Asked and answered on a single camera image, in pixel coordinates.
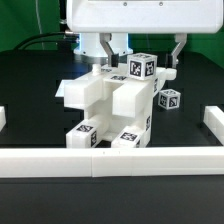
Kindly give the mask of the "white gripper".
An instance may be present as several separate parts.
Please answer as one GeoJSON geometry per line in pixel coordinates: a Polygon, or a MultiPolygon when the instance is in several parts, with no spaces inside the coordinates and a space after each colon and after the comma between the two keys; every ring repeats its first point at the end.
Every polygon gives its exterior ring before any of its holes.
{"type": "Polygon", "coordinates": [[[175,34],[176,46],[166,55],[166,67],[175,68],[187,34],[216,33],[223,15],[223,0],[67,0],[68,27],[100,33],[110,67],[118,66],[111,33],[175,34]]]}

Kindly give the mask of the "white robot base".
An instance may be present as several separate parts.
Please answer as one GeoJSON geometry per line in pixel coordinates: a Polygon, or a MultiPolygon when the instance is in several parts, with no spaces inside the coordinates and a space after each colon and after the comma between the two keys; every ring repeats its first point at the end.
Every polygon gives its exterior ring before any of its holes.
{"type": "MultiPolygon", "coordinates": [[[[113,33],[109,46],[114,54],[118,54],[120,59],[124,59],[128,54],[132,54],[133,50],[129,47],[127,33],[113,33]]],[[[79,35],[79,44],[73,50],[77,61],[86,63],[105,64],[108,55],[100,43],[99,33],[81,33],[79,35]]]]}

